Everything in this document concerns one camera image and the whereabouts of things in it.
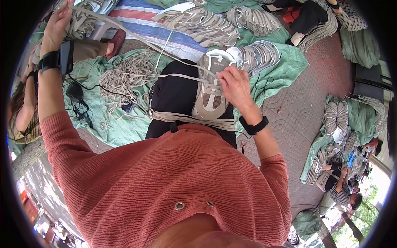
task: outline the pile of shoe uppers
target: pile of shoe uppers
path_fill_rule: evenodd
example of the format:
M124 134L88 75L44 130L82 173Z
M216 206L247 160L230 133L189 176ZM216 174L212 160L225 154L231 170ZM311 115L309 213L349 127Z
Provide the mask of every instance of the pile of shoe uppers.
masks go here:
M251 30L254 36L267 36L269 32L280 31L280 23L274 15L264 10L253 10L244 6L233 7L226 18L234 26Z
M152 20L164 20L164 27L189 34L195 41L201 42L202 47L234 46L240 37L230 22L202 7L193 7L183 12L168 10L154 16Z
M249 77L280 60L277 47L266 40L258 40L244 47L231 47L226 52L236 60L238 69L247 71Z

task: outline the black wrist device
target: black wrist device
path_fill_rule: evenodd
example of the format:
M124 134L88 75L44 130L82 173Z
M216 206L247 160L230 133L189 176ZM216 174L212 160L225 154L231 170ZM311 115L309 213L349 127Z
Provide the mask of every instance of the black wrist device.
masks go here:
M243 125L244 129L247 131L247 133L249 135L255 135L257 132L259 132L260 130L265 128L267 124L269 124L269 121L266 118L266 116L263 116L260 123L258 123L255 126L248 125L247 122L245 121L244 117L242 117L242 116L239 118L239 121Z
M39 61L41 73L51 68L59 68L59 51L49 52Z
M73 70L74 40L62 43L60 50L49 52L39 61L39 70L44 72L51 68L59 68L61 75L67 75Z

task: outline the hand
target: hand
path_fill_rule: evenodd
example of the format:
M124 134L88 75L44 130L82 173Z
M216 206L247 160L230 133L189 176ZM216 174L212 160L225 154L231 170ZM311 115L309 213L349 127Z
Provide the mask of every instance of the hand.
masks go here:
M218 79L222 84L225 98L241 113L246 112L252 106L256 106L251 98L248 73L238 70L235 65L226 67L219 72Z
M72 18L73 10L68 8L68 4L73 5L74 0L65 0L60 9L55 11L50 17L44 30L43 42L40 49L40 59L49 52L58 51L64 40L64 31Z
M347 169L348 169L347 167L345 167L345 168L342 169L342 171L341 171L341 176L344 177L344 176L347 174Z

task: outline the tree trunk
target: tree trunk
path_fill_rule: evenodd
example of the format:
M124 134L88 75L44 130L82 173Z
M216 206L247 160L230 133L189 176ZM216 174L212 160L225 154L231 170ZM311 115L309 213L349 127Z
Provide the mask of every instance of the tree trunk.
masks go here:
M17 181L25 175L31 165L46 153L43 137L39 137L38 140L28 144L11 164L14 180Z
M342 217L353 231L353 235L358 240L358 243L361 244L364 240L364 236L362 235L361 231L356 227L353 221L351 221L351 219L347 216L346 212L342 213Z
M324 222L320 218L321 229L318 232L318 237L322 240L325 248L337 248L335 241L333 240L328 228L325 226Z

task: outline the camouflage clothing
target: camouflage clothing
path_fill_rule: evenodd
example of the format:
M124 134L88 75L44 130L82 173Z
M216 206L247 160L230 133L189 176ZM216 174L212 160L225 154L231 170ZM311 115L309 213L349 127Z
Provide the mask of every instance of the camouflage clothing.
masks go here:
M8 137L14 140L15 144L28 144L36 141L41 136L37 101L35 104L35 113L29 122L24 133L19 132L15 127L15 120L23 106L25 97L25 84L19 83L15 93L11 97L11 119L8 125Z

